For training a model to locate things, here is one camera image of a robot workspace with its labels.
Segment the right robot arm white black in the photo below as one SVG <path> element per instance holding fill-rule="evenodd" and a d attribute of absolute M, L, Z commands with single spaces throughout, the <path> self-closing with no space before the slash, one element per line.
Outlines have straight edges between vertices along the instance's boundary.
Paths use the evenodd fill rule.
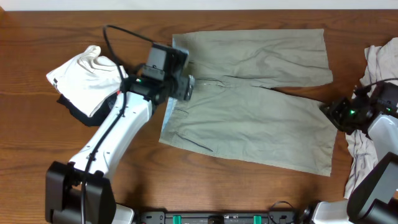
<path fill-rule="evenodd" d="M 340 131 L 362 131 L 373 141 L 378 163 L 354 189 L 349 199 L 318 202 L 308 207 L 299 223 L 397 223 L 397 85 L 381 80 L 320 106 Z"/>

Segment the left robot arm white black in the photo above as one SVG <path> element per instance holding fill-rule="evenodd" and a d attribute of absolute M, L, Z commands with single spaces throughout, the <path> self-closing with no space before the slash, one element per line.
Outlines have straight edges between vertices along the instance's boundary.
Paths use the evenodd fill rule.
<path fill-rule="evenodd" d="M 53 162 L 45 180 L 45 219 L 49 223 L 132 223 L 134 210 L 116 203 L 111 180 L 119 161 L 155 108 L 168 97 L 190 100 L 191 75 L 158 82 L 133 78 L 117 96 L 95 135 L 68 163 Z"/>

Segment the khaki green shorts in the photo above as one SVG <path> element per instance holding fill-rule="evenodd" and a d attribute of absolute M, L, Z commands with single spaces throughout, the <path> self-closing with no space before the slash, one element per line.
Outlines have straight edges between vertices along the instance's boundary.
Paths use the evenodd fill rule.
<path fill-rule="evenodd" d="M 329 84 L 323 29 L 175 34 L 195 77 L 189 101 L 172 103 L 160 142 L 188 151 L 317 175 L 331 174 L 336 128 L 316 100 L 282 87 Z"/>

